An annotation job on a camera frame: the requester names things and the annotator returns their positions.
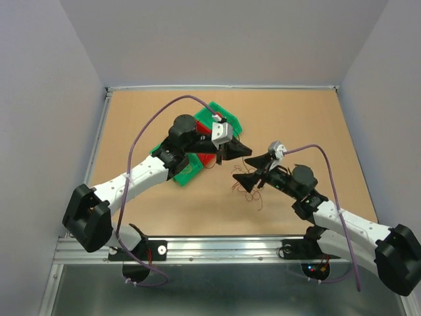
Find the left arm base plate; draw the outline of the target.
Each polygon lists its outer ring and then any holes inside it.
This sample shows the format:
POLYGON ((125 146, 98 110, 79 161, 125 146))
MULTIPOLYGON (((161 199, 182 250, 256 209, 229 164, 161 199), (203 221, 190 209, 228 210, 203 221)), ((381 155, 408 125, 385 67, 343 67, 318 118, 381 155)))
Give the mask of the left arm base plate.
MULTIPOLYGON (((142 261, 166 261, 167 250, 166 240, 144 240, 130 252, 142 261)), ((109 250, 108 260, 120 262, 129 261, 132 258, 122 248, 117 248, 114 253, 109 250)))

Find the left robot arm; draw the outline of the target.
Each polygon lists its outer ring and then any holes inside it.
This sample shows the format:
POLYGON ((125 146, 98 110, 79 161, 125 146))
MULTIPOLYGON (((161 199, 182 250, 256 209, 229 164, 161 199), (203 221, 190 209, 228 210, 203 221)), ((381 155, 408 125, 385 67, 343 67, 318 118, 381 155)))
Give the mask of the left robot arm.
POLYGON ((202 133, 193 116, 180 115, 164 141, 128 172, 92 188, 77 186, 62 219, 63 226, 87 252, 103 246, 124 247, 131 259, 142 258, 147 244, 139 229, 120 228, 112 222, 112 216, 121 209, 122 202, 180 174, 189 165, 190 153, 213 154, 221 164, 250 156, 252 150, 234 137, 226 120, 214 122, 209 133, 202 133))

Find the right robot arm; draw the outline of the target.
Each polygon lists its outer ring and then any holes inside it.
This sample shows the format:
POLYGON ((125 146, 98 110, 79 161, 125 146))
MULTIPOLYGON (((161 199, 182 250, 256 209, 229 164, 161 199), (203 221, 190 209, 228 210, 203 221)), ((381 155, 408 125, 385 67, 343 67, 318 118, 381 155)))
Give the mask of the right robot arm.
POLYGON ((311 168, 280 165, 281 153, 246 159, 255 168, 233 178, 247 191, 268 184, 293 198, 296 215, 313 224, 303 240, 303 251, 346 259, 375 274, 392 292, 408 296, 420 283, 420 242, 403 224, 390 227, 346 211, 316 191, 311 168))

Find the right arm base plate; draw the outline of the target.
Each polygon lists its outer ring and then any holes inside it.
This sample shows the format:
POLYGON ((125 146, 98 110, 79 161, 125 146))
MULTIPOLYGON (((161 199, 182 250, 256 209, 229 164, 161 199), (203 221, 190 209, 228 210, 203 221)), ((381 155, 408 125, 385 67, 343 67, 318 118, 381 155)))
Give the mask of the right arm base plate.
POLYGON ((276 238, 278 257, 285 260, 316 260, 327 256, 320 246, 304 238, 276 238))

